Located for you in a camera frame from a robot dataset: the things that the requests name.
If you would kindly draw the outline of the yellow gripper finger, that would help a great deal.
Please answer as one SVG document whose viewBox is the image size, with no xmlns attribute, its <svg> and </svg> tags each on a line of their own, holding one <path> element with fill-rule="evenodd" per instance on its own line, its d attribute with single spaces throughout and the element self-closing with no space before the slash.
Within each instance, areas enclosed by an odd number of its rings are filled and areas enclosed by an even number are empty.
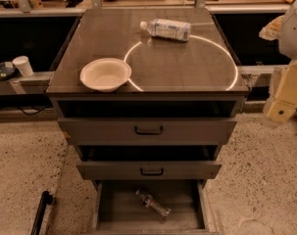
<svg viewBox="0 0 297 235">
<path fill-rule="evenodd" d="M 283 124 L 294 116 L 296 110 L 297 104 L 270 98 L 266 101 L 263 113 L 267 121 L 274 124 Z"/>
<path fill-rule="evenodd" d="M 259 36 L 265 40 L 277 40 L 280 36 L 280 29 L 283 16 L 279 16 L 264 26 L 259 32 Z"/>
</svg>

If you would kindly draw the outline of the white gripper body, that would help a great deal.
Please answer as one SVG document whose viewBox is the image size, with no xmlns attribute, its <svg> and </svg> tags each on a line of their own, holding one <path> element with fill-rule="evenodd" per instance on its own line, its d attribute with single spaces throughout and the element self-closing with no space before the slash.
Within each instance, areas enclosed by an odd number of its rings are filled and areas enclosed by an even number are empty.
<svg viewBox="0 0 297 235">
<path fill-rule="evenodd" d="M 277 102 L 297 106 L 297 60 L 274 73 L 273 97 Z"/>
</svg>

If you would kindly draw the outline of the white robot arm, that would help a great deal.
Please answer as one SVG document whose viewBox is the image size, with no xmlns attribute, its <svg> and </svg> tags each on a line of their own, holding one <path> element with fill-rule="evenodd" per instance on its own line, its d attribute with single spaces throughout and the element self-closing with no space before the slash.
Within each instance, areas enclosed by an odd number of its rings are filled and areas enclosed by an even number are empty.
<svg viewBox="0 0 297 235">
<path fill-rule="evenodd" d="M 270 97 L 263 109 L 265 123 L 278 127 L 297 110 L 297 0 L 286 13 L 265 26 L 260 36 L 278 40 L 279 52 L 291 59 L 284 69 L 275 68 L 270 83 Z"/>
</svg>

